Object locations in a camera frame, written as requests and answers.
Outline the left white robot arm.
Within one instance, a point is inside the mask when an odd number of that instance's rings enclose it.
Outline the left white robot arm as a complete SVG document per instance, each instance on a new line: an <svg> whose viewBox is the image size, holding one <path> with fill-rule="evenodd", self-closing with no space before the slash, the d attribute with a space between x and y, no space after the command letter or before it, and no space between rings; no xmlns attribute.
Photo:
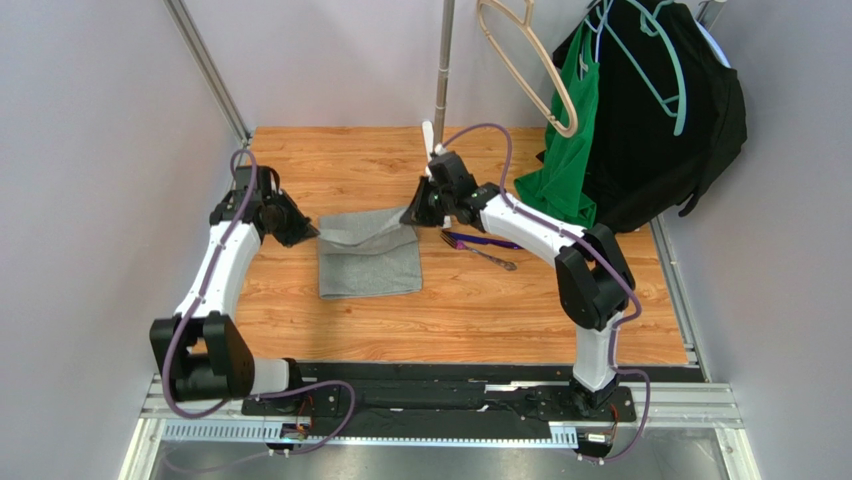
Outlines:
<svg viewBox="0 0 852 480"><path fill-rule="evenodd" d="M236 168L235 187L209 218L207 250L174 314L149 331L173 402L232 400L283 392L300 383L292 359L255 357L235 315L245 276L265 238L293 247L318 236L309 217L267 166Z"/></svg>

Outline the grey cloth napkin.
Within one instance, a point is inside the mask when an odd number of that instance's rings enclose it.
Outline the grey cloth napkin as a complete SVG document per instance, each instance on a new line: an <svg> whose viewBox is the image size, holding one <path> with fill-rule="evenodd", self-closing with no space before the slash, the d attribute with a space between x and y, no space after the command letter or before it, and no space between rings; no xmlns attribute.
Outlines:
<svg viewBox="0 0 852 480"><path fill-rule="evenodd" d="M422 289L415 229L404 207L319 219L318 291L323 300L405 295Z"/></svg>

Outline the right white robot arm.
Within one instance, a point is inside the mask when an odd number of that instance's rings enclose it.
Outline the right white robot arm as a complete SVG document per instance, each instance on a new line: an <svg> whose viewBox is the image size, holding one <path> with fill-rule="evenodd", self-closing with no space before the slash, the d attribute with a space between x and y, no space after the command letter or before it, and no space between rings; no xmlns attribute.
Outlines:
<svg viewBox="0 0 852 480"><path fill-rule="evenodd" d="M572 400L579 409L602 408L618 385L616 330L635 289L614 234L603 225L557 221L494 183L478 184L453 151L431 154L401 221L440 227L448 217L513 242L554 269L560 305L576 327Z"/></svg>

